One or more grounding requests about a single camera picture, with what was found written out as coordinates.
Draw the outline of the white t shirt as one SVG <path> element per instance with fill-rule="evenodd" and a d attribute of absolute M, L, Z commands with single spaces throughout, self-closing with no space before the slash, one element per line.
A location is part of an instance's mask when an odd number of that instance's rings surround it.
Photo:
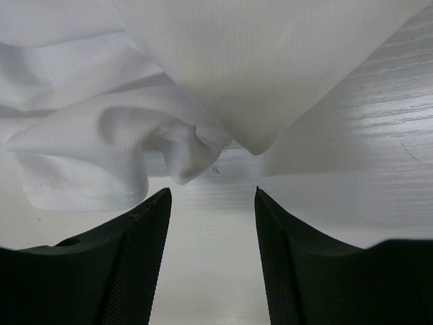
<path fill-rule="evenodd" d="M 121 211 L 266 152 L 427 1 L 2 1 L 1 146 L 31 205 Z"/>

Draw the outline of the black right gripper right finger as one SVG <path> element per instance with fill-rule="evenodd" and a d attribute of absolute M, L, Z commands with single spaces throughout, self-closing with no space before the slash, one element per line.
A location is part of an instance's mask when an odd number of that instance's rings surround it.
<path fill-rule="evenodd" d="M 359 248 L 293 216 L 263 190 L 256 232 L 272 324 L 431 324 L 432 241 Z"/>

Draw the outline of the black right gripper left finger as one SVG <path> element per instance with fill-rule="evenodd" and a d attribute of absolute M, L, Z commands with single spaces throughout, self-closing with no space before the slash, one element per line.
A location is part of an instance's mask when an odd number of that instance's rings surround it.
<path fill-rule="evenodd" d="M 54 246 L 1 249 L 2 324 L 148 324 L 172 195 Z"/>

